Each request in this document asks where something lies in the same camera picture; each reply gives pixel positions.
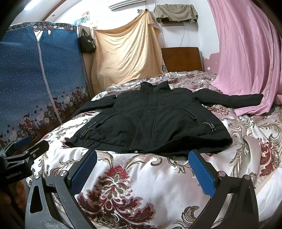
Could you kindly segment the left hand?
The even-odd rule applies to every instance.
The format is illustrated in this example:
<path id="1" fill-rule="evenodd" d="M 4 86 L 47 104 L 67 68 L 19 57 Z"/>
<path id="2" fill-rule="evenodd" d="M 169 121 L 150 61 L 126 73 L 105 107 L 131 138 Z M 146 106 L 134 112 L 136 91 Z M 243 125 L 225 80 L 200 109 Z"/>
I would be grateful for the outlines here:
<path id="1" fill-rule="evenodd" d="M 26 209 L 26 205 L 27 205 L 26 190 L 22 180 L 18 181 L 15 185 L 14 197 L 18 207 L 20 209 Z M 1 192 L 1 203 L 2 204 L 11 203 L 10 197 L 4 192 Z"/>

